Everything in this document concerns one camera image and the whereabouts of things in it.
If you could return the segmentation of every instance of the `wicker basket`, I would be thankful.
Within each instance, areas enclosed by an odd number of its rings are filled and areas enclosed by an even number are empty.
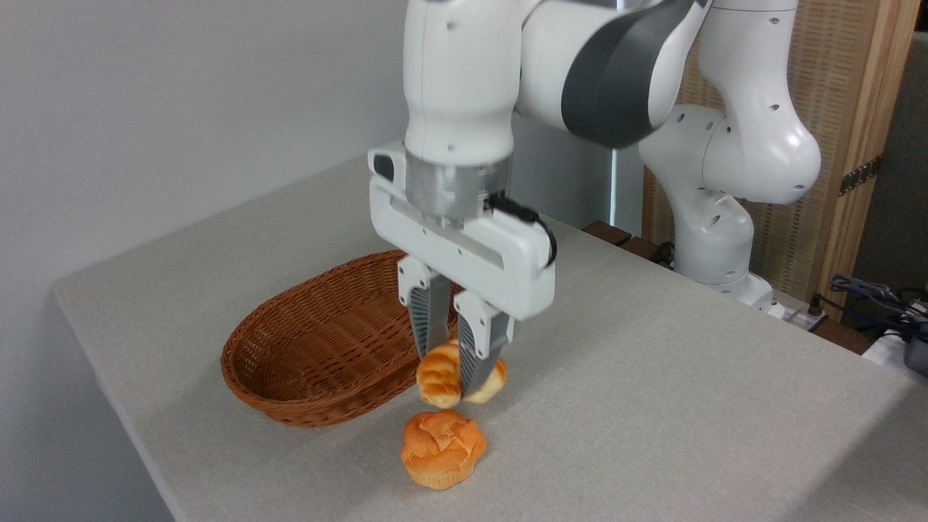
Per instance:
[[[257,307],[223,349],[229,389],[276,421],[319,427],[353,419],[412,386],[419,355],[396,289],[403,256],[360,257]],[[449,309],[454,335],[458,316]]]

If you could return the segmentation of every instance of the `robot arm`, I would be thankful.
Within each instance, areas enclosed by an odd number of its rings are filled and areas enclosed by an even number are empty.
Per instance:
[[[403,144],[368,154],[371,220],[408,253],[399,299],[421,355],[447,339],[449,280],[467,289],[454,296],[465,397],[511,342],[515,320],[554,297],[553,235],[505,196],[512,112],[611,147],[640,140],[671,111],[710,5],[409,0],[409,126]]]
[[[754,225],[734,197],[791,203],[818,177],[818,143],[796,115],[786,81],[797,4],[716,0],[702,31],[700,69],[725,110],[676,106],[639,144],[674,213],[675,270],[772,315],[782,310],[770,285],[748,271]]]

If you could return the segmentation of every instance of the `pastry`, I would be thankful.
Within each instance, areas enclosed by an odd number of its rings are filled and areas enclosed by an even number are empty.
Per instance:
[[[466,402],[483,404],[506,383],[506,363],[496,360],[486,382],[464,398]],[[428,404],[442,409],[454,408],[461,401],[460,354],[458,341],[436,346],[419,363],[416,370],[419,395]]]
[[[473,473],[486,450],[477,422],[454,410],[417,413],[403,430],[400,457],[413,482],[448,489]]]

